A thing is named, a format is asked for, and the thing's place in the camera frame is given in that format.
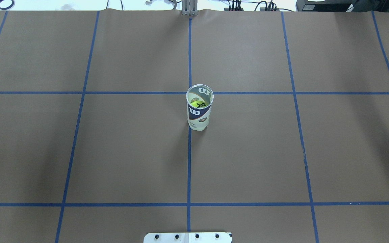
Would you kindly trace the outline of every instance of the gray table surface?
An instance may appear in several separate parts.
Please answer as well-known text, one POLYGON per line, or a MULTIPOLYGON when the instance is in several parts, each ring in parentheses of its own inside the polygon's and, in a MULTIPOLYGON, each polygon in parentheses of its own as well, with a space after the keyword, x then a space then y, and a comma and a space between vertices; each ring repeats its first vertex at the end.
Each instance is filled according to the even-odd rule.
POLYGON ((185 231, 389 242, 389 14, 0 12, 0 242, 185 231))

